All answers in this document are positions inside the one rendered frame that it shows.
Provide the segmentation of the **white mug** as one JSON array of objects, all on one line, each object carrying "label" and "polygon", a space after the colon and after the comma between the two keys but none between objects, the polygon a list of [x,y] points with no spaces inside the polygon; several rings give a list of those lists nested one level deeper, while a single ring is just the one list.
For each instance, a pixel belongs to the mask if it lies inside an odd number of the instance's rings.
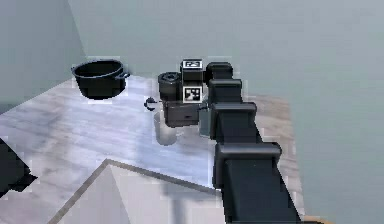
[{"label": "white mug", "polygon": [[166,125],[162,111],[154,114],[154,127],[156,140],[160,145],[170,146],[177,141],[177,129]]}]

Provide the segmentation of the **black angular block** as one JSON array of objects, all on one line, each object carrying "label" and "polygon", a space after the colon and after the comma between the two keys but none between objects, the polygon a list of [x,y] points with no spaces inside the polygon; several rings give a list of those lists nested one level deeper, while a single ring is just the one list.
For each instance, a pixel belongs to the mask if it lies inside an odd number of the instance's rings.
[{"label": "black angular block", "polygon": [[0,198],[10,190],[22,192],[36,179],[27,164],[0,138]]}]

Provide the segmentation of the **pale brown-edged table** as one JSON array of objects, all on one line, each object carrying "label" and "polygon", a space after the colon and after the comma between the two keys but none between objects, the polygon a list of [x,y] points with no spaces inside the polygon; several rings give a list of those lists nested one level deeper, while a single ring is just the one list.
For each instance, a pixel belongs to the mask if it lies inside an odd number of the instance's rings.
[{"label": "pale brown-edged table", "polygon": [[212,188],[106,159],[48,224],[225,224]]}]

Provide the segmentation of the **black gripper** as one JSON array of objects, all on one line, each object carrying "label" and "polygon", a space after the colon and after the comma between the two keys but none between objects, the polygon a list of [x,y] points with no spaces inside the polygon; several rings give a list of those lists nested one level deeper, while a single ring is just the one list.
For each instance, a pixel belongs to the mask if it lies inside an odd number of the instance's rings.
[{"label": "black gripper", "polygon": [[161,100],[149,97],[144,107],[149,111],[162,107],[165,124],[169,127],[197,125],[199,122],[199,106],[202,102],[202,85],[183,85],[182,74],[165,72],[158,76]]}]

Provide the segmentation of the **black cooking pot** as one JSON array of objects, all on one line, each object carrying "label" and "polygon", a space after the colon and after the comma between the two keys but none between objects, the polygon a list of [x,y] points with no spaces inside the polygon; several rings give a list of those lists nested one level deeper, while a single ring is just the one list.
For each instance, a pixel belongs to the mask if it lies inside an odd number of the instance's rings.
[{"label": "black cooking pot", "polygon": [[115,59],[88,61],[71,68],[81,94],[93,100],[119,95],[130,76],[124,65]]}]

